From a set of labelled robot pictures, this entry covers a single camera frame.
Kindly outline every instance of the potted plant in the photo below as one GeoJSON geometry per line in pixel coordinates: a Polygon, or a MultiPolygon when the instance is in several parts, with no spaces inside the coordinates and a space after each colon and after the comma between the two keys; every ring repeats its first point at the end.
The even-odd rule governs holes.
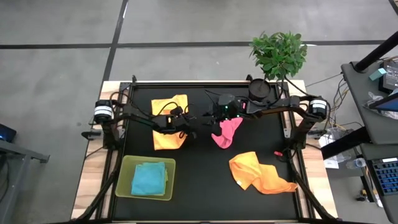
{"type": "Polygon", "coordinates": [[[255,56],[256,66],[264,72],[264,79],[253,80],[249,86],[249,97],[262,101],[268,96],[271,88],[266,80],[284,80],[286,75],[294,77],[302,68],[307,55],[307,45],[303,45],[301,34],[284,34],[281,32],[253,38],[250,43],[255,56]]]}

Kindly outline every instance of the floor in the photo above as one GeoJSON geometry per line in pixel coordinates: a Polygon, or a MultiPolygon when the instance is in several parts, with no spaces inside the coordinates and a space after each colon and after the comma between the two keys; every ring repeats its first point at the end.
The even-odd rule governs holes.
{"type": "MultiPolygon", "coordinates": [[[[291,30],[316,44],[295,77],[309,85],[360,60],[397,25],[388,0],[0,0],[0,122],[18,130],[17,144],[51,154],[32,163],[14,223],[69,219],[87,145],[80,133],[102,81],[260,77],[247,42],[291,30]]],[[[331,100],[340,79],[307,91],[331,100]]],[[[361,122],[351,96],[337,117],[361,122]]],[[[342,219],[388,223],[383,209],[354,200],[358,178],[330,182],[342,219]]]]}

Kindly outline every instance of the green leaves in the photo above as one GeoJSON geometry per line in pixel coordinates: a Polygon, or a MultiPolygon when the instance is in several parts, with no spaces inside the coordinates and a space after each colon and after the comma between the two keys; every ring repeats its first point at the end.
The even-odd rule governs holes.
{"type": "Polygon", "coordinates": [[[250,43],[256,56],[256,66],[260,66],[266,78],[282,79],[285,75],[293,77],[303,66],[307,55],[307,46],[302,45],[301,34],[284,34],[281,32],[253,38],[250,43]]]}

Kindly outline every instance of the orange cloth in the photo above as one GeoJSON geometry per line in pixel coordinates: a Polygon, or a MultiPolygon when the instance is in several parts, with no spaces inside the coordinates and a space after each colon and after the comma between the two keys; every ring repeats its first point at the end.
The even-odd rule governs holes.
{"type": "Polygon", "coordinates": [[[263,194],[294,192],[297,184],[280,178],[272,165],[260,164],[255,152],[246,152],[229,161],[236,183],[246,190],[251,184],[263,194]]]}
{"type": "MultiPolygon", "coordinates": [[[[188,105],[188,97],[186,95],[175,95],[171,99],[161,99],[161,100],[152,100],[152,114],[157,115],[159,111],[170,102],[175,102],[184,110],[185,107],[188,105]]],[[[167,105],[161,115],[170,114],[170,111],[176,107],[175,104],[167,105]]],[[[175,134],[161,134],[156,131],[153,131],[154,136],[154,148],[155,150],[161,149],[178,149],[181,147],[182,143],[184,142],[186,135],[183,138],[180,138],[180,132],[175,134]]]]}

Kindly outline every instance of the green tray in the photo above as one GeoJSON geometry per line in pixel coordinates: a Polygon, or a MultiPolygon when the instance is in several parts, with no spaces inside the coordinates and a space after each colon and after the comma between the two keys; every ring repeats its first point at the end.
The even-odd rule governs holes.
{"type": "Polygon", "coordinates": [[[144,156],[124,156],[120,169],[118,184],[116,185],[115,194],[118,197],[127,198],[143,198],[152,200],[170,200],[173,195],[175,173],[175,160],[169,158],[144,157],[144,156]],[[167,182],[164,195],[132,195],[131,181],[134,178],[136,166],[144,162],[164,162],[167,170],[167,182]]]}

